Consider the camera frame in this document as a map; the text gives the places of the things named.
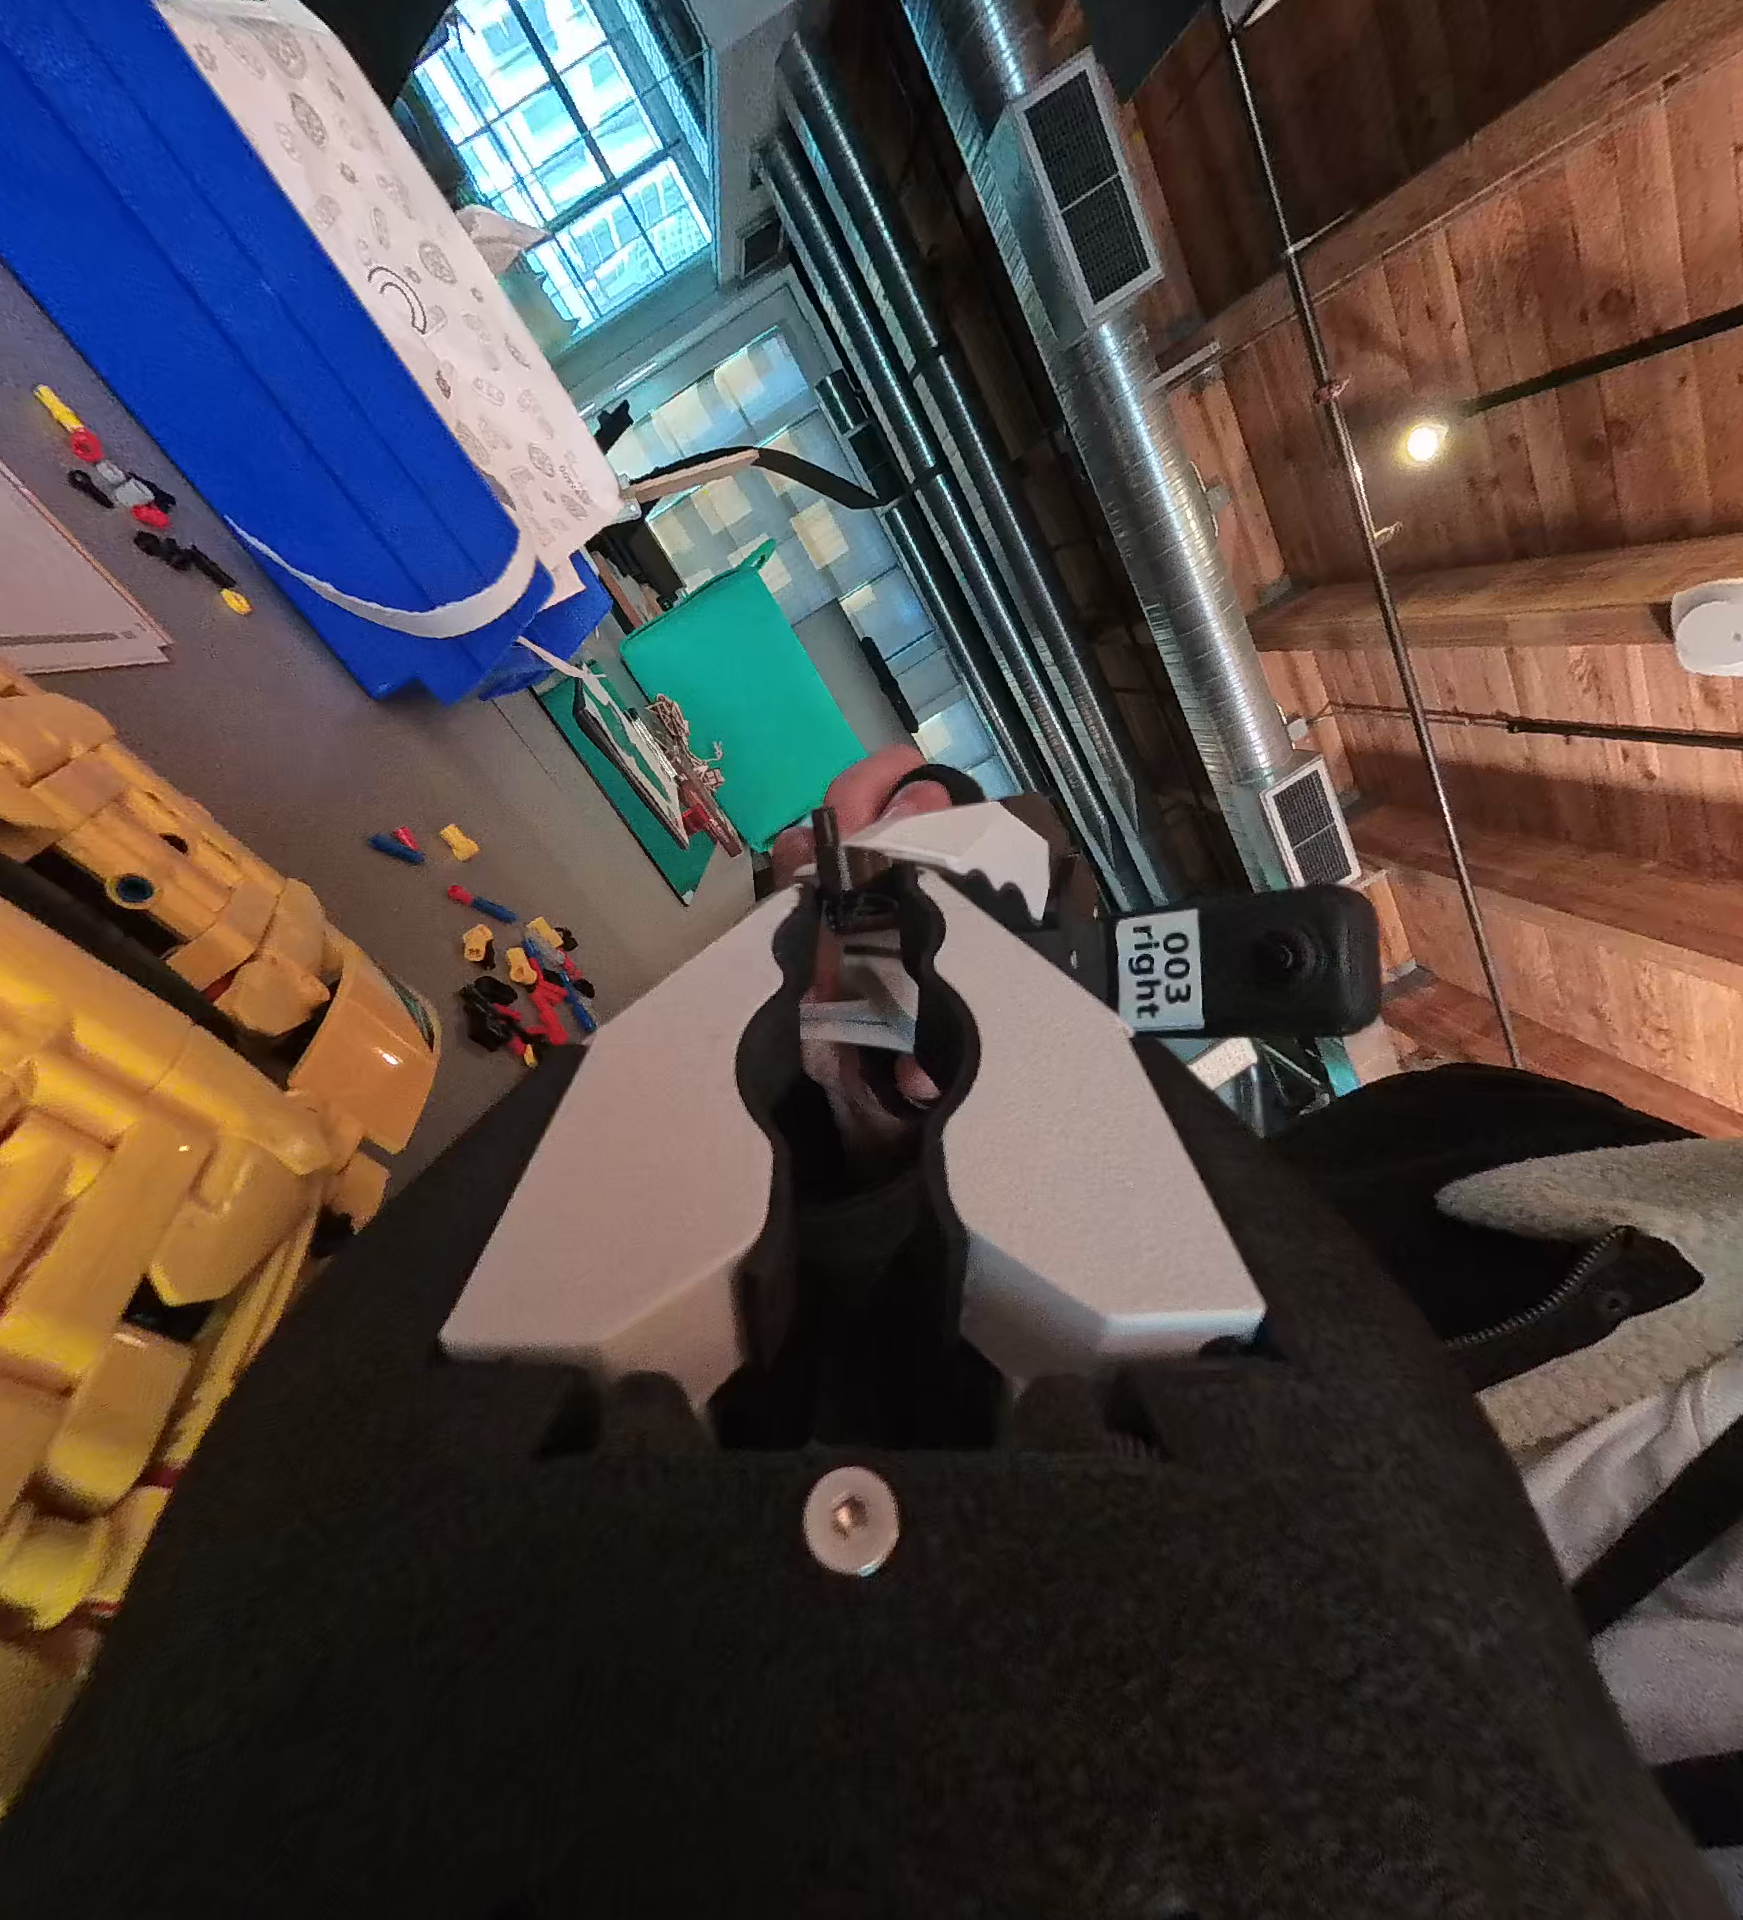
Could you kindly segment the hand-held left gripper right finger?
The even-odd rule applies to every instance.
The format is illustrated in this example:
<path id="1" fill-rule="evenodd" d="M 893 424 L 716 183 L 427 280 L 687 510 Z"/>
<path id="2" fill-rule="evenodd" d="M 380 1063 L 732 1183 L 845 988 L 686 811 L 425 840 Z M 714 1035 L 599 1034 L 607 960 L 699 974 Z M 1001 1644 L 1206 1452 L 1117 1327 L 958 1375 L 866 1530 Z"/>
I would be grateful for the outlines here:
<path id="1" fill-rule="evenodd" d="M 932 968 L 975 1027 L 941 1130 L 968 1240 L 960 1327 L 1013 1382 L 1254 1336 L 1266 1301 L 1129 1027 L 945 877 Z"/>

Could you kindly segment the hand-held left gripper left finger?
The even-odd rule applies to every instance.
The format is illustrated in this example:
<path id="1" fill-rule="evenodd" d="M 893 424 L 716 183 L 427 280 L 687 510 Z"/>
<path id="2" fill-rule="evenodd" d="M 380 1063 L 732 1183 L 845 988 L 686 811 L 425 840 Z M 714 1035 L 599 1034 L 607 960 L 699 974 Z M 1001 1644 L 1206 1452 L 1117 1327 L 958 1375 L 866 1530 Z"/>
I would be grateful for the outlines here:
<path id="1" fill-rule="evenodd" d="M 772 1206 L 740 1091 L 749 1027 L 790 988 L 818 900 L 787 890 L 599 1028 L 439 1342 L 453 1359 L 736 1373 L 739 1278 Z"/>

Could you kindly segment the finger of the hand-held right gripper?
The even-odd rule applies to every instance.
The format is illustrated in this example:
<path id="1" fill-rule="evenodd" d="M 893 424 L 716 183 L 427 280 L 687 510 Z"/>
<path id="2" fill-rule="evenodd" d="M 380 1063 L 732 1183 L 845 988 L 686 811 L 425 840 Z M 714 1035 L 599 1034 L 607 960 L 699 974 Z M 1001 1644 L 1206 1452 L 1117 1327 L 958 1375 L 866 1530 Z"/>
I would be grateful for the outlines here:
<path id="1" fill-rule="evenodd" d="M 981 880 L 996 896 L 1016 894 L 1028 917 L 1052 904 L 1052 843 L 1003 802 L 956 805 L 879 819 L 843 839 L 860 870 L 870 859 Z"/>

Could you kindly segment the black toy connector piece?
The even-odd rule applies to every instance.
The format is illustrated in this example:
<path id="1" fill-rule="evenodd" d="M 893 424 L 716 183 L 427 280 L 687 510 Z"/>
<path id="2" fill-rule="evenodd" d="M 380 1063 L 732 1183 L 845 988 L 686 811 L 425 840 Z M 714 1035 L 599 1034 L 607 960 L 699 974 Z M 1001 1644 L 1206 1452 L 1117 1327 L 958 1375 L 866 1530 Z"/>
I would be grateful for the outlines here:
<path id="1" fill-rule="evenodd" d="M 812 890 L 821 904 L 821 923 L 842 943 L 866 943 L 895 932 L 901 896 L 895 856 L 877 848 L 847 846 L 839 811 L 830 805 L 812 811 Z"/>

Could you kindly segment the person's right hand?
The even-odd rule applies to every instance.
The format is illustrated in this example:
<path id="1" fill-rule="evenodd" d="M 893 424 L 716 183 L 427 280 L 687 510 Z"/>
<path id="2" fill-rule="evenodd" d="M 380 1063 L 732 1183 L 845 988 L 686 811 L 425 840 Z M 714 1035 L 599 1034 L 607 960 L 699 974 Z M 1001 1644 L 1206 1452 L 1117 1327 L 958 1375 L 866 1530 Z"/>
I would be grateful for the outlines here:
<path id="1" fill-rule="evenodd" d="M 951 808 L 956 794 L 926 772 L 927 762 L 917 746 L 893 742 L 861 757 L 832 782 L 824 806 L 837 815 L 842 836 L 854 836 L 886 820 Z M 772 843 L 772 892 L 788 890 L 813 864 L 812 819 L 788 826 Z"/>

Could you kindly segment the white ceiling vent grille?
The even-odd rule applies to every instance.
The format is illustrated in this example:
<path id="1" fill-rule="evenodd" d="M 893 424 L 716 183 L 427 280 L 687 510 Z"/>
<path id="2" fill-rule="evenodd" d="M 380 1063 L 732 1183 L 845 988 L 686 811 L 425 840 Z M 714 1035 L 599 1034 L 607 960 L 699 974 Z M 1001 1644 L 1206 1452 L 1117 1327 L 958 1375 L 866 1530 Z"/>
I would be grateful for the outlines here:
<path id="1" fill-rule="evenodd" d="M 1321 755 L 1298 752 L 1290 766 L 1263 787 L 1258 806 L 1278 868 L 1290 886 L 1353 886 L 1364 875 L 1340 790 Z"/>
<path id="2" fill-rule="evenodd" d="M 1060 324 L 1072 335 L 1134 307 L 1166 277 L 1115 104 L 1093 52 L 1056 66 L 1013 104 L 1056 248 Z"/>

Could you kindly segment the scattered colourful toy pieces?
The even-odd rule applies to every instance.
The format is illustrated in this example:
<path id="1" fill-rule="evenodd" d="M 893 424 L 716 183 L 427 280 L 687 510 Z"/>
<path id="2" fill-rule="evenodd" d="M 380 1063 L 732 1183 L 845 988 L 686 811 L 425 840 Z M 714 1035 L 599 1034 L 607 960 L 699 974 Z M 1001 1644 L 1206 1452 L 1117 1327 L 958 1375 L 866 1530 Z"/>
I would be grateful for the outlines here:
<path id="1" fill-rule="evenodd" d="M 195 541 L 174 535 L 176 493 L 114 460 L 103 436 L 49 384 L 34 387 L 33 397 L 65 438 L 72 456 L 65 470 L 68 490 L 103 511 L 120 515 L 140 555 L 171 573 L 205 583 L 233 618 L 254 613 L 251 599 L 227 566 Z"/>
<path id="2" fill-rule="evenodd" d="M 475 1048 L 522 1068 L 585 1043 L 599 1027 L 594 983 L 571 964 L 571 938 L 547 918 L 522 918 L 497 898 L 453 880 L 446 898 L 469 915 L 458 934 L 458 1010 Z"/>

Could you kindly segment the teal storage box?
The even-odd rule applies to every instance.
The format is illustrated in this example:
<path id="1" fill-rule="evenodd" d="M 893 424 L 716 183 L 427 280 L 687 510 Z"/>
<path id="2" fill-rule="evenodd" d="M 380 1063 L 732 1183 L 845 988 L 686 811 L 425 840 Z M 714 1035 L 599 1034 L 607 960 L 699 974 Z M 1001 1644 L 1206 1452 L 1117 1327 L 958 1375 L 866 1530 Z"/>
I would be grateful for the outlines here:
<path id="1" fill-rule="evenodd" d="M 808 820 L 866 747 L 763 580 L 772 541 L 619 644 L 650 704 L 675 701 L 719 808 L 754 853 Z"/>

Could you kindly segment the brown toy model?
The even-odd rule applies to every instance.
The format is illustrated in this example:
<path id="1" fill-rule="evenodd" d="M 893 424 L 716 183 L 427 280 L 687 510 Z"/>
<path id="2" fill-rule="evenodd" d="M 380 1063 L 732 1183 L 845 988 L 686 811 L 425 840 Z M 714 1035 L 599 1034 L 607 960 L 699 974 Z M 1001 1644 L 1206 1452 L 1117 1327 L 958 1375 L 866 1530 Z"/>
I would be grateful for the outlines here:
<path id="1" fill-rule="evenodd" d="M 708 836 L 717 851 L 732 856 L 744 855 L 747 840 L 719 798 L 724 783 L 722 742 L 716 742 L 708 752 L 699 752 L 692 746 L 691 720 L 668 694 L 650 699 L 639 708 L 638 720 L 668 758 L 684 843 L 687 846 L 694 836 Z"/>

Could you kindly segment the green plastic bin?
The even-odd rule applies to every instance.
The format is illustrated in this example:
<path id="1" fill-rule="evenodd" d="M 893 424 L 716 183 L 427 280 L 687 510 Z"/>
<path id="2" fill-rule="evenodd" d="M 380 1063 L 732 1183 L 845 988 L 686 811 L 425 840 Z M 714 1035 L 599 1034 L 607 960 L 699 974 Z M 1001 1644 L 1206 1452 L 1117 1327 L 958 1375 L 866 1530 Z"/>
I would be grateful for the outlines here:
<path id="1" fill-rule="evenodd" d="M 619 701 L 619 688 L 611 679 L 551 675 L 533 696 L 671 896 L 692 904 L 716 846 L 708 832 L 686 832 L 676 776 L 643 720 Z"/>

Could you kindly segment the yellow toy brick car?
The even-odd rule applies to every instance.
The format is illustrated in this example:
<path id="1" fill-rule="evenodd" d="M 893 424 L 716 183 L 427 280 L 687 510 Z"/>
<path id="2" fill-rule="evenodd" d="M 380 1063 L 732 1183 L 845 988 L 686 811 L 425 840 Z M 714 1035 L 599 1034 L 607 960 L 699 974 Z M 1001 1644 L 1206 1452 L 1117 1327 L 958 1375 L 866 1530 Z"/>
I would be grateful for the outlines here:
<path id="1" fill-rule="evenodd" d="M 0 1816 L 439 1048 L 312 886 L 0 658 Z"/>

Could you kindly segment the large grid window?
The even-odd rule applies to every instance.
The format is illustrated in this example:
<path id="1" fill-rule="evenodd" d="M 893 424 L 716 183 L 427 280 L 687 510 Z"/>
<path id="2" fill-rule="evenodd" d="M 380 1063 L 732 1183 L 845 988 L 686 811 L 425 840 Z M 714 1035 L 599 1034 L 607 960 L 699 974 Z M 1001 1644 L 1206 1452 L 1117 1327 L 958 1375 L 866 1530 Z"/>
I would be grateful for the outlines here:
<path id="1" fill-rule="evenodd" d="M 714 61 L 686 4 L 455 4 L 397 109 L 463 200 L 545 232 L 519 272 L 575 334 L 716 261 Z"/>

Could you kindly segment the open instruction booklet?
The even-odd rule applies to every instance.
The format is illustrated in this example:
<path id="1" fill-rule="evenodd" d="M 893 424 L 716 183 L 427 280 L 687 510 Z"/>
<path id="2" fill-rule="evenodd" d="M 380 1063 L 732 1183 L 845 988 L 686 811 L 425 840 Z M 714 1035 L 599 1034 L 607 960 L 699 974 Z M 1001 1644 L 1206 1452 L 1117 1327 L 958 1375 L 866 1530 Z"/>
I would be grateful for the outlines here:
<path id="1" fill-rule="evenodd" d="M 169 660 L 157 621 L 3 460 L 0 660 L 33 679 Z"/>

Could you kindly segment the blue plastic bin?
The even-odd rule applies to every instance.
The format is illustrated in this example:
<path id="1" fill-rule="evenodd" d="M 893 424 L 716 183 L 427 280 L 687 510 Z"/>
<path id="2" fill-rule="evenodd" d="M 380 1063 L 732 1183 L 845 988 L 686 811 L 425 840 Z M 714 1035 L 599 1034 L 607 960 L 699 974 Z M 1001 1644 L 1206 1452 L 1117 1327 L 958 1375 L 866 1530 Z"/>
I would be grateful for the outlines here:
<path id="1" fill-rule="evenodd" d="M 517 522 L 142 2 L 0 2 L 0 261 L 372 696 L 530 688 Z"/>

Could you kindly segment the silver ventilation duct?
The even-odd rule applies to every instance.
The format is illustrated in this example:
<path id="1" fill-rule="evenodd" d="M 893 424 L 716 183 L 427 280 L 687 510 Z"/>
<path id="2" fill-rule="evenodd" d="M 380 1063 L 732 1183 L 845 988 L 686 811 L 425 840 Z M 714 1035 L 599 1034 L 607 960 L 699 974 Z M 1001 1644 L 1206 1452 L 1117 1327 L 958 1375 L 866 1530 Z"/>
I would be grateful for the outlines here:
<path id="1" fill-rule="evenodd" d="M 1056 248 L 1013 104 L 1067 61 L 1048 61 L 1031 4 L 912 2 L 905 13 L 1245 874 L 1290 890 L 1258 794 L 1298 750 L 1204 478 L 1156 384 L 1141 299 L 1077 335 L 1060 324 Z"/>

